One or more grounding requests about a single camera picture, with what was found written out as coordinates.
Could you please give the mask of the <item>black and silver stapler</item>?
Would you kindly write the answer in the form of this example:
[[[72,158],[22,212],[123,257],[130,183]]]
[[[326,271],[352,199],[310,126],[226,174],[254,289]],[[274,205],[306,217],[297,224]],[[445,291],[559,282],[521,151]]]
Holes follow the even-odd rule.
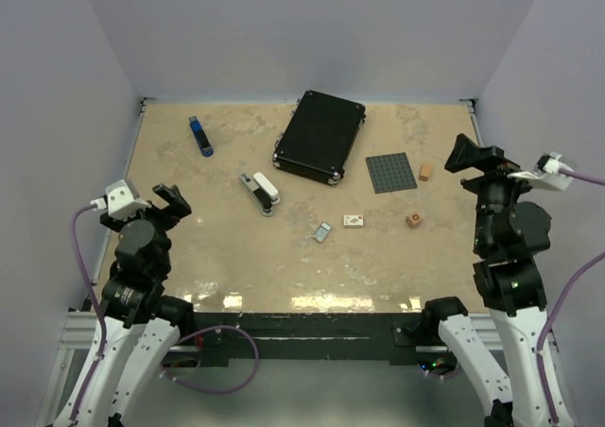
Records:
[[[239,180],[261,214],[264,216],[272,216],[274,210],[269,195],[248,174],[241,174]]]

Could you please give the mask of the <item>white staples box sleeve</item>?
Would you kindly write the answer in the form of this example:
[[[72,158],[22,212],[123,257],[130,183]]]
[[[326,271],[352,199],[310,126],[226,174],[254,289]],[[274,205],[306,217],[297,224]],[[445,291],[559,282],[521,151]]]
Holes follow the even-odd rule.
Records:
[[[361,214],[345,214],[343,216],[344,228],[362,228],[364,226],[364,216]]]

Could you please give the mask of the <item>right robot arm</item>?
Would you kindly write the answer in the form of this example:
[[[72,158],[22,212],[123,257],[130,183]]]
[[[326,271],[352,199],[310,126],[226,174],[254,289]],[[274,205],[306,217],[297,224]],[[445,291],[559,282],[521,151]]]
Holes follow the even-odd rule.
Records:
[[[544,154],[531,171],[506,158],[497,146],[481,147],[460,134],[444,168],[469,168],[480,176],[461,186],[476,196],[473,252],[478,294],[499,336],[506,364],[500,366],[478,336],[456,297],[434,299],[422,310],[423,338],[444,344],[477,394],[487,426],[572,426],[552,352],[547,344],[551,314],[535,263],[550,247],[551,217],[521,195],[532,189],[564,191],[572,168],[558,153]]]

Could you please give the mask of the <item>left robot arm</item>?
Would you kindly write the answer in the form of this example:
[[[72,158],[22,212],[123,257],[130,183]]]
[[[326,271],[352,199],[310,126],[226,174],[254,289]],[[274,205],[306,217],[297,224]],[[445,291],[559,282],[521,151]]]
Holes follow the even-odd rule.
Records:
[[[175,344],[196,332],[190,302],[164,294],[171,270],[167,233],[192,210],[177,186],[153,192],[159,208],[121,179],[92,200],[100,223],[118,235],[110,277],[90,300],[96,315],[92,345],[56,426],[129,426],[133,405]]]

